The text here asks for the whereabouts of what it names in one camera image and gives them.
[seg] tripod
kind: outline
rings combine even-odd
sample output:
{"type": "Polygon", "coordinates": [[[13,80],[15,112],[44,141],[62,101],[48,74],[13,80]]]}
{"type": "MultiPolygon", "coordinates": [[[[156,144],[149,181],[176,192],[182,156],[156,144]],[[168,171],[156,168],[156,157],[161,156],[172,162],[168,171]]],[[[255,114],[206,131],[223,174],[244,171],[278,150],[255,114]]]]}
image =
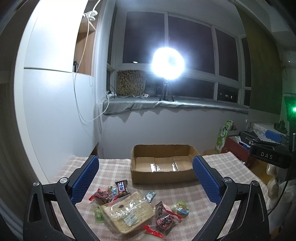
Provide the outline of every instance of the tripod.
{"type": "Polygon", "coordinates": [[[164,83],[163,90],[162,90],[162,92],[161,92],[161,95],[160,95],[159,101],[161,101],[162,99],[168,101],[168,99],[165,98],[165,97],[166,97],[166,93],[168,93],[168,95],[171,95],[171,97],[172,97],[172,101],[174,101],[174,97],[173,97],[173,95],[172,95],[172,93],[171,93],[171,88],[170,88],[170,86],[168,85],[168,80],[165,80],[165,83],[164,83]]]}

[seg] window frame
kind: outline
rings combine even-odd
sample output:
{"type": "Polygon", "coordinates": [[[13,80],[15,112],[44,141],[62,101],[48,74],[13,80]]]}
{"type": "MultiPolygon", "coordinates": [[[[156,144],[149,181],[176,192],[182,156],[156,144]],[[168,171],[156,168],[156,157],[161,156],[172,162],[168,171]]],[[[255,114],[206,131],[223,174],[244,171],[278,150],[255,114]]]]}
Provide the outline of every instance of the window frame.
{"type": "Polygon", "coordinates": [[[168,36],[168,16],[185,19],[188,21],[192,21],[192,22],[210,27],[212,31],[212,38],[213,38],[215,74],[206,73],[206,72],[202,72],[194,69],[185,69],[184,72],[182,73],[182,76],[203,80],[203,81],[214,82],[214,98],[213,99],[215,101],[217,101],[219,83],[229,87],[237,88],[239,90],[237,103],[239,105],[243,105],[244,89],[248,89],[248,87],[244,87],[244,70],[243,70],[244,55],[243,55],[241,36],[246,36],[246,34],[241,36],[235,36],[229,31],[224,30],[223,28],[217,27],[210,23],[200,21],[198,19],[178,15],[175,13],[165,12],[165,11],[152,10],[152,9],[142,9],[142,8],[133,8],[131,10],[122,9],[122,8],[117,9],[117,15],[116,15],[115,26],[114,26],[114,34],[113,34],[113,42],[112,42],[112,52],[111,52],[111,66],[114,68],[114,71],[112,71],[110,74],[110,84],[114,86],[115,89],[117,88],[116,76],[118,71],[142,70],[147,73],[153,73],[151,64],[123,63],[123,48],[124,48],[127,12],[155,12],[155,13],[164,14],[165,46],[168,46],[168,37],[169,37],[168,36]],[[238,68],[239,68],[238,81],[219,75],[219,52],[218,52],[216,29],[230,35],[236,41],[238,68]]]}
{"type": "Polygon", "coordinates": [[[242,62],[242,68],[241,68],[241,71],[242,71],[242,87],[240,89],[240,92],[241,92],[241,98],[240,98],[240,103],[242,106],[244,107],[247,107],[247,108],[250,108],[249,106],[247,105],[244,105],[244,91],[245,90],[250,90],[252,89],[252,87],[246,87],[246,75],[245,75],[245,71],[246,71],[246,68],[245,68],[245,62],[244,62],[244,49],[243,49],[243,46],[242,46],[242,39],[246,38],[247,35],[246,34],[242,34],[238,37],[239,39],[239,45],[240,45],[240,54],[241,54],[241,62],[242,62]]]}

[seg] red box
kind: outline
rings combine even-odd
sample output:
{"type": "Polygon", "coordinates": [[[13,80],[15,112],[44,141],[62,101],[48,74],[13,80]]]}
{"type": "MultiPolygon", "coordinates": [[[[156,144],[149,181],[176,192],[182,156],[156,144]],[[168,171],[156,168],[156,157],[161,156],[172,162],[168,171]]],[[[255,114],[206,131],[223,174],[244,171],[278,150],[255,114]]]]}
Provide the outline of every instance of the red box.
{"type": "Polygon", "coordinates": [[[227,148],[228,151],[231,151],[232,154],[235,155],[242,162],[247,162],[249,158],[249,151],[242,147],[240,144],[238,144],[236,141],[231,139],[230,137],[226,138],[224,147],[227,148]]]}

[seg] metal screw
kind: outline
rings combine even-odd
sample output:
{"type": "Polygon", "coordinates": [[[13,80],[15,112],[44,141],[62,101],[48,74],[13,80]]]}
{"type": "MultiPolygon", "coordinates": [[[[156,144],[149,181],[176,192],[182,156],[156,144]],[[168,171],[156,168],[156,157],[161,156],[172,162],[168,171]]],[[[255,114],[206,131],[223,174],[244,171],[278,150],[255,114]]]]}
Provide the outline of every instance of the metal screw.
{"type": "Polygon", "coordinates": [[[232,182],[232,179],[230,177],[225,177],[224,182],[230,183],[230,182],[232,182]]]}
{"type": "Polygon", "coordinates": [[[63,177],[60,179],[60,183],[66,183],[68,181],[68,178],[63,177]]]}
{"type": "Polygon", "coordinates": [[[259,186],[259,182],[257,182],[257,181],[252,181],[252,184],[256,187],[259,186]]]}
{"type": "Polygon", "coordinates": [[[33,183],[33,186],[34,186],[34,187],[37,187],[37,186],[39,186],[39,184],[40,184],[40,182],[37,181],[37,182],[34,182],[34,183],[33,183]]]}

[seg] red candy packet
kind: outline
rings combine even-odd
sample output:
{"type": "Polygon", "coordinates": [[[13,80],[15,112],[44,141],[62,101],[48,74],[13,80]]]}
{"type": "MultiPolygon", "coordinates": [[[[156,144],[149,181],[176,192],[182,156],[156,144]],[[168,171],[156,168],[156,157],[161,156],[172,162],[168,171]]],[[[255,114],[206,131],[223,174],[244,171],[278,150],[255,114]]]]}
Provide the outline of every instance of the red candy packet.
{"type": "Polygon", "coordinates": [[[114,193],[112,186],[108,187],[105,191],[98,189],[90,198],[89,201],[96,200],[99,205],[103,205],[118,199],[118,194],[114,193]]]}
{"type": "Polygon", "coordinates": [[[174,226],[182,221],[182,217],[172,212],[169,206],[159,202],[156,206],[157,218],[143,228],[147,233],[165,239],[174,226]]]}

